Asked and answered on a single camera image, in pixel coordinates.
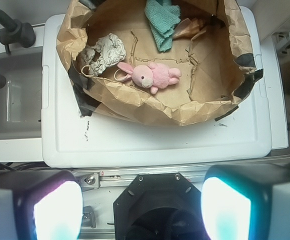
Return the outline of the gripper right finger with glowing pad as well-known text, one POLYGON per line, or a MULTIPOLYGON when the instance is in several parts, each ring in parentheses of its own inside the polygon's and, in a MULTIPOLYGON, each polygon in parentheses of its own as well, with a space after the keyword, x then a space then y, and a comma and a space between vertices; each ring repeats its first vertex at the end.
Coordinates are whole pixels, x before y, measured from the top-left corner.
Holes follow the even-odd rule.
POLYGON ((290 163, 213 165, 200 206, 212 240, 290 240, 290 163))

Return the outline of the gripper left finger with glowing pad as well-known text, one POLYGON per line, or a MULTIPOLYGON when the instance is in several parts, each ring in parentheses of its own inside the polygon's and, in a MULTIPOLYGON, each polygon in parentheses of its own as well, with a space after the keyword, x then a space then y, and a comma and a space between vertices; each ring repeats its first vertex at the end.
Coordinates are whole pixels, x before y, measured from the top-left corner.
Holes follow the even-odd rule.
POLYGON ((0 240, 76 240, 83 194, 68 170, 0 170, 0 240))

